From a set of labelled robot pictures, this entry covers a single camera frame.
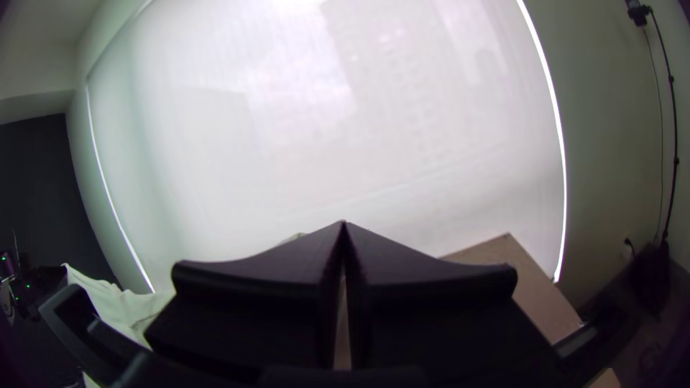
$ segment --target electrical outlet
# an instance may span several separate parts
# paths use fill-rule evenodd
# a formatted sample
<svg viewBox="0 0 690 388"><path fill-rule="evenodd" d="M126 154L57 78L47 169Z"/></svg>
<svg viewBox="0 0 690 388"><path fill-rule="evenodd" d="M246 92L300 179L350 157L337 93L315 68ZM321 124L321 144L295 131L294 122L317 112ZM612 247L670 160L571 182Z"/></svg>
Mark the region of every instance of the electrical outlet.
<svg viewBox="0 0 690 388"><path fill-rule="evenodd" d="M631 262L633 260L633 248L623 242L622 246L620 247L620 257L623 259L624 262Z"/></svg>

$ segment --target white wall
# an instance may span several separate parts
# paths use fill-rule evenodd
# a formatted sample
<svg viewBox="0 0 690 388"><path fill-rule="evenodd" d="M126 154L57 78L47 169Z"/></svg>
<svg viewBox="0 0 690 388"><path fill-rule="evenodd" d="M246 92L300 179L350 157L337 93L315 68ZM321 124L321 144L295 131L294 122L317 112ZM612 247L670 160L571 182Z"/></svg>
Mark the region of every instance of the white wall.
<svg viewBox="0 0 690 388"><path fill-rule="evenodd" d="M72 161L89 221L122 287L138 293L150 292L150 288L120 232L101 180L91 141L84 80L118 29L143 3L143 0L105 0L94 14L78 45L78 87L67 112Z"/></svg>
<svg viewBox="0 0 690 388"><path fill-rule="evenodd" d="M671 257L690 271L690 23L680 3L677 1L648 0L654 8L659 28L666 45L671 73L676 79L676 106L678 108L678 181L676 197L673 204L671 225L668 228L668 242ZM653 22L648 18L654 60L659 74L659 86L663 102L664 118L664 203L661 217L661 229L666 222L668 196L671 191L671 174L673 167L673 113L671 94L666 80L666 66L663 53L653 29Z"/></svg>
<svg viewBox="0 0 690 388"><path fill-rule="evenodd" d="M13 1L0 23L0 124L63 113L75 43L101 0Z"/></svg>
<svg viewBox="0 0 690 388"><path fill-rule="evenodd" d="M79 47L80 79L141 3L103 3ZM559 287L578 305L625 265L619 252L626 236L642 246L655 233L661 183L656 87L644 37L627 18L623 1L525 3L543 45L561 111L569 213ZM662 13L657 9L660 18ZM81 98L73 102L68 125L84 203L113 271L123 286L143 292L144 280L123 249L104 191L92 184L100 178L89 148ZM684 206L687 209L687 204L678 201L676 214Z"/></svg>

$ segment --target ceiling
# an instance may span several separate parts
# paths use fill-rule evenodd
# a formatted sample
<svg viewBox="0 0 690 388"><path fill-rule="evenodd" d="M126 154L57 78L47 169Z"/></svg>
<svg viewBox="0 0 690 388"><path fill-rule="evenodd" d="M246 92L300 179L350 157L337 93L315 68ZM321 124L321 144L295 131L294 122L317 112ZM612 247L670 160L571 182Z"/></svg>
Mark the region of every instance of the ceiling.
<svg viewBox="0 0 690 388"><path fill-rule="evenodd" d="M4 44L76 45L102 0L14 0L0 21Z"/></svg>

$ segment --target wall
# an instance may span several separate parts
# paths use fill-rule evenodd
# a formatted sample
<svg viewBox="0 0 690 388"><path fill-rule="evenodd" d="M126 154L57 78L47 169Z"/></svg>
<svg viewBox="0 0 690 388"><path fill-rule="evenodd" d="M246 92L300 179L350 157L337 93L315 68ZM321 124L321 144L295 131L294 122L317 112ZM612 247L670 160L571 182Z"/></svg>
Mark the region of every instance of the wall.
<svg viewBox="0 0 690 388"><path fill-rule="evenodd" d="M0 68L0 124L65 112L74 90L74 47L13 43L1 48Z"/></svg>
<svg viewBox="0 0 690 388"><path fill-rule="evenodd" d="M80 80L142 2L103 3L79 45ZM627 18L625 2L525 4L551 69L566 147L569 208L559 287L580 305L625 266L620 248L626 236L642 246L656 231L661 184L656 87L644 36ZM68 113L83 200L118 278L125 287L144 292L142 276L109 213L85 107L80 92Z"/></svg>
<svg viewBox="0 0 690 388"><path fill-rule="evenodd" d="M89 277L117 283L84 211L65 116L0 125L0 154L0 249L14 247L14 228L19 251L33 265L67 262ZM12 329L41 387L62 387L81 375L44 321L17 317Z"/></svg>
<svg viewBox="0 0 690 388"><path fill-rule="evenodd" d="M678 181L676 197L673 204L671 225L668 228L668 242L671 257L690 271L690 22L678 1L648 0L654 8L664 45L668 53L671 74L676 79L676 105L678 108ZM647 31L650 35L654 61L659 75L659 86L663 102L664 118L664 204L661 218L661 229L666 221L668 197L671 192L671 174L673 167L673 114L671 110L671 92L666 80L666 67L663 62L661 45L653 30L652 20Z"/></svg>
<svg viewBox="0 0 690 388"><path fill-rule="evenodd" d="M86 73L125 21L143 0L105 0L93 15L77 49L77 90L67 112L70 149L74 170L88 219L108 263L122 287L133 292L150 292L119 225L113 215L93 151L84 80Z"/></svg>
<svg viewBox="0 0 690 388"><path fill-rule="evenodd" d="M0 124L65 112L75 86L75 44L100 3L1 3Z"/></svg>

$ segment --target power cord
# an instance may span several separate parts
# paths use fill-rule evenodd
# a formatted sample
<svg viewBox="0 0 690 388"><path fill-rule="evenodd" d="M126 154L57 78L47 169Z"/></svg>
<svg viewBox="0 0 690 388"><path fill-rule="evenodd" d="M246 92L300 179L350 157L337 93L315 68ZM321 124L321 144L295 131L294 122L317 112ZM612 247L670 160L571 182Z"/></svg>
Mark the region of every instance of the power cord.
<svg viewBox="0 0 690 388"><path fill-rule="evenodd" d="M661 30L659 29L659 23L657 23L656 21L654 10L650 6L641 5L638 0L627 0L626 2L628 5L627 14L635 22L635 25L639 27L644 27L647 24L646 16L652 16L652 20L654 21L654 27L656 28L656 34L657 36L659 36L659 43L661 43L661 50L663 51L663 60L666 63L666 72L668 74L668 85L671 89L671 104L673 105L673 175L671 177L671 197L668 199L666 225L664 226L663 233L661 234L661 245L668 247L668 243L666 243L666 238L668 237L668 225L671 222L673 199L676 197L676 178L678 175L678 164L680 163L680 159L678 158L678 114L676 112L676 90L673 87L675 79L673 79L673 76L671 74L671 66L668 64L666 46L663 43Z"/></svg>
<svg viewBox="0 0 690 388"><path fill-rule="evenodd" d="M652 54L652 45L649 43L649 36L643 29L645 40L647 41L647 49L649 50L649 59L652 62L652 70L654 71L654 81L656 82L656 96L659 100L659 117L661 117L661 193L659 194L659 219L656 221L656 233L654 233L654 242L656 243L661 236L659 230L661 229L661 214L663 213L663 104L661 103L661 88L659 87L659 76L656 72L656 64L654 63L654 54Z"/></svg>
<svg viewBox="0 0 690 388"><path fill-rule="evenodd" d="M673 199L676 197L676 178L678 174L678 114L676 113L676 90L673 87L675 79L671 75L671 66L668 64L668 56L666 55L666 46L663 44L661 31L659 30L659 23L654 16L654 10L649 8L649 14L652 15L654 27L656 27L656 34L659 36L659 43L661 43L661 50L663 51L663 60L666 62L666 73L668 74L668 85L671 88L671 105L673 106L673 176L671 178L671 198L668 200L668 213L666 215L666 225L663 227L661 234L661 241L665 241L668 237L668 225L671 222L671 211L673 210Z"/></svg>

